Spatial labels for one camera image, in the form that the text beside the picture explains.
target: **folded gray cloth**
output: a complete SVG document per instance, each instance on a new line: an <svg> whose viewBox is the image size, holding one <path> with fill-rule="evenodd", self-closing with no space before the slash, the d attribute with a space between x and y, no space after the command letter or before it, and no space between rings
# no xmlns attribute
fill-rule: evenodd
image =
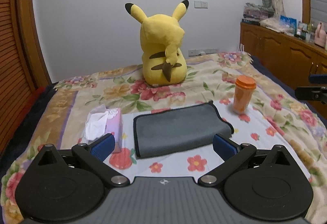
<svg viewBox="0 0 327 224"><path fill-rule="evenodd" d="M229 138L234 129L213 102L134 118L135 151L141 159L212 144L218 133Z"/></svg>

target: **pikachu plush toy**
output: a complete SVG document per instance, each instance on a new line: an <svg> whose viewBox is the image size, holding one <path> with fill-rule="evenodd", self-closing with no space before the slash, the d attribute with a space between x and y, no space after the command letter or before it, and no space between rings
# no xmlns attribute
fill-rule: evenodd
<svg viewBox="0 0 327 224"><path fill-rule="evenodd" d="M127 12L141 23L143 76L149 85L177 84L186 76L186 61L179 49L185 32L178 21L186 13L188 5L188 0L182 1L172 16L156 14L147 17L135 4L125 4Z"/></svg>

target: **triangular hole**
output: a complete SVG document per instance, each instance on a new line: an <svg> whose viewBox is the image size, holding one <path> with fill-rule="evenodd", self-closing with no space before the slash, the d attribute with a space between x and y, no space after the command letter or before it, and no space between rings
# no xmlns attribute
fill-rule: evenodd
<svg viewBox="0 0 327 224"><path fill-rule="evenodd" d="M49 164L54 164L57 163L57 159L55 155L52 153L51 150L47 150L44 154L41 160L39 161L39 166L43 165L49 165Z"/></svg>
<svg viewBox="0 0 327 224"><path fill-rule="evenodd" d="M277 158L275 164L287 165L287 166L290 165L290 163L288 162L287 158L285 157L282 151L277 152Z"/></svg>

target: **black ear tip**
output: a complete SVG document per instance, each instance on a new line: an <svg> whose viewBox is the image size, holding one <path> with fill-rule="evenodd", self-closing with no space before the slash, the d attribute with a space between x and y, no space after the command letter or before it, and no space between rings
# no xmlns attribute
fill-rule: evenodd
<svg viewBox="0 0 327 224"><path fill-rule="evenodd" d="M185 5L185 7L186 7L186 9L188 8L188 6L189 6L189 2L188 2L188 0L184 0L184 1L182 1L182 3Z"/></svg>
<svg viewBox="0 0 327 224"><path fill-rule="evenodd" d="M125 4L125 9L126 9L126 11L130 14L130 9L132 9L132 6L133 6L134 4L132 4L132 3L126 3Z"/></svg>

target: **crosshair logo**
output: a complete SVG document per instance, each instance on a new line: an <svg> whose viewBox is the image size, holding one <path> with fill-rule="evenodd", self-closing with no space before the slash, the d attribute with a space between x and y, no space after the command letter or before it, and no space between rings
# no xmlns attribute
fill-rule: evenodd
<svg viewBox="0 0 327 224"><path fill-rule="evenodd" d="M159 181L159 183L166 185L166 184L170 183L170 181L163 179L163 180Z"/></svg>

